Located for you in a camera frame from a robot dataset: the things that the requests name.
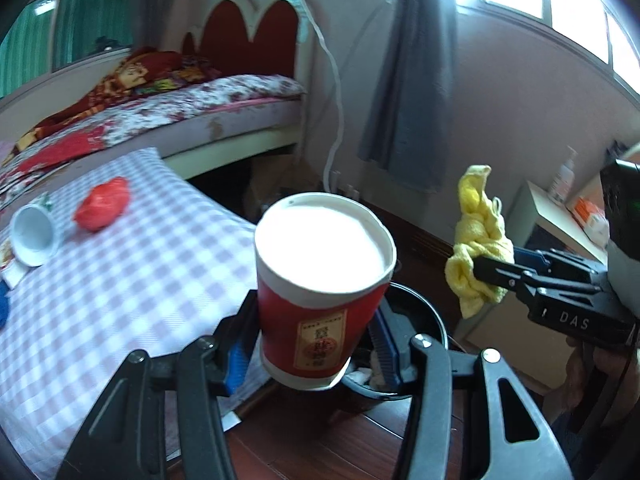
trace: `yellow towel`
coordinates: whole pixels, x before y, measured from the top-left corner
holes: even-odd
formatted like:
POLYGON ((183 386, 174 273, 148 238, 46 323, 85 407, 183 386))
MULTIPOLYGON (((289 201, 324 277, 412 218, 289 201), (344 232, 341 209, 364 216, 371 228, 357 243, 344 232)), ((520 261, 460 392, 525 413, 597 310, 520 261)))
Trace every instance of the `yellow towel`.
POLYGON ((504 235, 502 203, 489 200, 484 192, 489 166, 470 166, 458 183, 462 218, 456 225, 453 256, 447 260, 444 273, 451 290, 460 298, 462 317, 477 314, 485 302, 499 303, 507 291, 479 282, 474 277, 477 256, 489 256, 513 263, 513 244, 504 235))

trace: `red paper cup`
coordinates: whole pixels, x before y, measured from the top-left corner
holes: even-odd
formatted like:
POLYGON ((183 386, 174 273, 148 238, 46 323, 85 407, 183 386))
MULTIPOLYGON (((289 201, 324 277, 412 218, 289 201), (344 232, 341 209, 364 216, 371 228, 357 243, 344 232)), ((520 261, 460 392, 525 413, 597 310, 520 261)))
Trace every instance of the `red paper cup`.
POLYGON ((391 280, 391 234, 353 200, 302 193, 264 214, 255 253, 264 367, 291 388, 331 388, 391 280))

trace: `window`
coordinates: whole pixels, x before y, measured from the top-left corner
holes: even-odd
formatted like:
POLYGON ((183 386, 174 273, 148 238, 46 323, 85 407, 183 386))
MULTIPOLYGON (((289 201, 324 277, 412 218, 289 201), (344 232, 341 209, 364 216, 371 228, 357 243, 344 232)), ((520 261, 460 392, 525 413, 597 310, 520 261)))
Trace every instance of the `window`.
POLYGON ((503 7, 553 28, 609 66, 629 88, 640 93, 638 54, 601 0, 457 0, 462 6, 503 7))
POLYGON ((31 0, 0 44, 0 98, 30 80, 132 43, 129 0, 31 0))

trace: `cup label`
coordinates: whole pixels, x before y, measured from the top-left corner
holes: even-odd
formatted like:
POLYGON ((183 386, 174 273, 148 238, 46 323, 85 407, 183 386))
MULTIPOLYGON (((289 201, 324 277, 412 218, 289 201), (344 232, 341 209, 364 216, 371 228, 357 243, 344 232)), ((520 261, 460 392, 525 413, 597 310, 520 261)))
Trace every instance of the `cup label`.
POLYGON ((347 311, 340 310, 322 319, 298 323, 296 355, 298 370, 325 370, 340 364, 347 311))

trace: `white lotion bottle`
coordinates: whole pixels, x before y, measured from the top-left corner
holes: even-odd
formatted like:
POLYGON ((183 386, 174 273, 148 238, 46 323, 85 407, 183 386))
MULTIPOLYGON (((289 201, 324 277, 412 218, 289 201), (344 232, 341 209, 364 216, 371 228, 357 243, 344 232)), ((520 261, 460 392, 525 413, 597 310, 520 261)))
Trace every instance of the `white lotion bottle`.
POLYGON ((558 174, 556 174, 556 178, 547 192, 549 199, 558 205, 564 205, 571 192, 571 187, 574 185, 574 159, 577 152, 571 146, 568 146, 568 148, 571 150, 571 155, 560 166, 558 174))

